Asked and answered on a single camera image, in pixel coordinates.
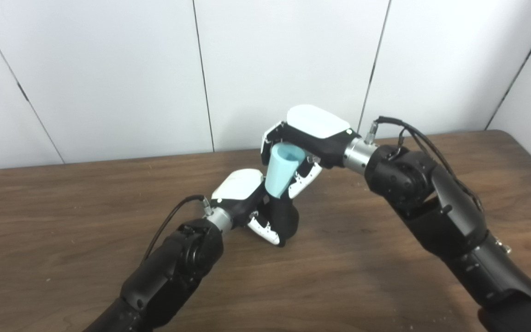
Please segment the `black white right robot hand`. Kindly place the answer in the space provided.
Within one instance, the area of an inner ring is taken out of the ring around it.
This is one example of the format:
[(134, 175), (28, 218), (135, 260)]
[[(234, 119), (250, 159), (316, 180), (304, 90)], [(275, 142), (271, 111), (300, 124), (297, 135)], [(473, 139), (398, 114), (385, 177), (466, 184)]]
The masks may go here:
[(263, 134), (265, 188), (274, 198), (297, 197), (323, 169), (344, 167), (348, 149), (362, 137), (350, 124), (314, 105), (297, 105)]

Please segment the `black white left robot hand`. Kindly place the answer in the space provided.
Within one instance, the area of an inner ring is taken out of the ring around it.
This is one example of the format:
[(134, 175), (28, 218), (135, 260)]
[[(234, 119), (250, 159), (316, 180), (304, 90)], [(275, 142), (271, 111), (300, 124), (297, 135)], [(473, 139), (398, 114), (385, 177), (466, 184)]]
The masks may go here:
[(210, 210), (206, 211), (205, 217), (221, 233), (248, 228), (267, 242), (281, 247), (283, 240), (274, 231), (267, 211), (269, 199), (265, 177), (260, 170), (236, 170), (212, 193)]

